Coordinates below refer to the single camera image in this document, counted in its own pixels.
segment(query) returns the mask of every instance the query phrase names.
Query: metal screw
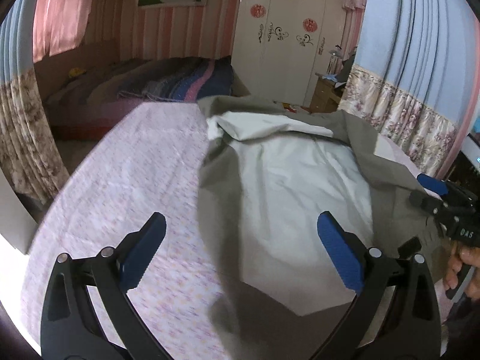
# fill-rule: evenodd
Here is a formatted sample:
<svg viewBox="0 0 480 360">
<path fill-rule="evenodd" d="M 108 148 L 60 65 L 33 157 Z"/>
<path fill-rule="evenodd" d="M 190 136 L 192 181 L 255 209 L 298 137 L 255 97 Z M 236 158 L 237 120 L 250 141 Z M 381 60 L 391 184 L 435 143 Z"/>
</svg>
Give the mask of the metal screw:
<svg viewBox="0 0 480 360">
<path fill-rule="evenodd" d="M 382 256 L 382 251 L 380 249 L 377 249 L 376 247 L 372 247 L 371 249 L 369 249 L 368 253 L 370 256 L 375 257 L 376 259 Z"/>
<path fill-rule="evenodd" d="M 107 246 L 107 247 L 104 247 L 101 251 L 100 251 L 100 256 L 102 257 L 110 257 L 113 252 L 115 251 L 115 249 L 111 246 Z"/>
<path fill-rule="evenodd" d="M 65 261 L 67 261 L 67 259 L 68 259 L 68 254 L 67 253 L 61 253 L 57 257 L 57 261 L 59 263 L 64 263 Z"/>
<path fill-rule="evenodd" d="M 423 257 L 421 254 L 416 254 L 413 258 L 419 264 L 423 264 L 425 262 L 425 257 Z"/>
</svg>

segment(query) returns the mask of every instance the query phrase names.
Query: mattress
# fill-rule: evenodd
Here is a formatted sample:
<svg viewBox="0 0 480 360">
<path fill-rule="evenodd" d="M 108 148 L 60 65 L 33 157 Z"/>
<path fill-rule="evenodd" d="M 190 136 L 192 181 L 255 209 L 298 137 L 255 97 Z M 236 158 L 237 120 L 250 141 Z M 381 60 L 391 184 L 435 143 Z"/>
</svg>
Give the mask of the mattress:
<svg viewBox="0 0 480 360">
<path fill-rule="evenodd" d="M 222 288 L 196 222 L 197 171 L 207 150 L 206 130 L 196 104 L 144 103 L 83 161 L 52 204 L 31 247 L 21 318 L 36 342 L 57 255 L 94 256 L 105 246 L 118 245 L 158 211 L 167 220 L 166 238 L 138 288 L 128 292 L 129 299 L 176 360 L 230 358 L 209 319 Z M 399 162 L 407 158 L 388 141 L 380 149 L 388 157 L 397 155 Z M 358 179 L 347 157 L 351 155 L 345 157 L 349 176 Z M 368 189 L 358 193 L 368 194 Z M 122 345 L 98 293 L 89 291 L 106 336 Z"/>
</svg>

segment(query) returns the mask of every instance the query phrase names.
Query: wooden nightstand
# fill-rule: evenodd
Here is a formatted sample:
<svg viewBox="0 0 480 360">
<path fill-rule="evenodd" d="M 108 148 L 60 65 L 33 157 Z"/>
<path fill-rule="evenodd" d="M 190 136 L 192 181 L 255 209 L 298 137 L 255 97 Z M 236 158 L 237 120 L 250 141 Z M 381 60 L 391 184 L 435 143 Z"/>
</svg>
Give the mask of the wooden nightstand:
<svg viewBox="0 0 480 360">
<path fill-rule="evenodd" d="M 311 98 L 310 110 L 312 113 L 335 112 L 342 99 L 334 92 L 335 83 L 329 79 L 318 78 L 315 93 Z"/>
</svg>

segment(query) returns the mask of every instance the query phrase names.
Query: hand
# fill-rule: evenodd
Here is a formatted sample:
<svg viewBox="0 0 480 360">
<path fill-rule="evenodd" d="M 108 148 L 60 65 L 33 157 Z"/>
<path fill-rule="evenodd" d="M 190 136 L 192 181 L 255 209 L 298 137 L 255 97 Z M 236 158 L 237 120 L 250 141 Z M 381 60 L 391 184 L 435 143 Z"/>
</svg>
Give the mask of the hand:
<svg viewBox="0 0 480 360">
<path fill-rule="evenodd" d="M 452 252 L 448 260 L 448 268 L 443 278 L 443 287 L 445 290 L 456 288 L 458 285 L 457 273 L 462 268 L 462 263 L 480 268 L 480 248 L 464 246 L 456 241 L 453 242 Z M 473 300 L 480 299 L 480 270 L 475 273 L 465 293 Z"/>
</svg>

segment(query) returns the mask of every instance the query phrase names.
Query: blue cloth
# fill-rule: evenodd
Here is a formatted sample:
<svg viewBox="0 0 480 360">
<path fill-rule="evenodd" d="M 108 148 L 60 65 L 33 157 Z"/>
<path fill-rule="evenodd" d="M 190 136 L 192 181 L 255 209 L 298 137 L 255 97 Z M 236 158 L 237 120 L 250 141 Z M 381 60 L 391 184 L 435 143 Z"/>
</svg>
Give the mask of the blue cloth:
<svg viewBox="0 0 480 360">
<path fill-rule="evenodd" d="M 333 81 L 334 83 L 337 83 L 337 75 L 336 74 L 325 74 L 322 76 L 323 79 Z"/>
<path fill-rule="evenodd" d="M 473 130 L 474 132 L 480 132 L 480 116 L 477 117 L 477 120 L 475 120 L 475 124 L 473 125 Z"/>
</svg>

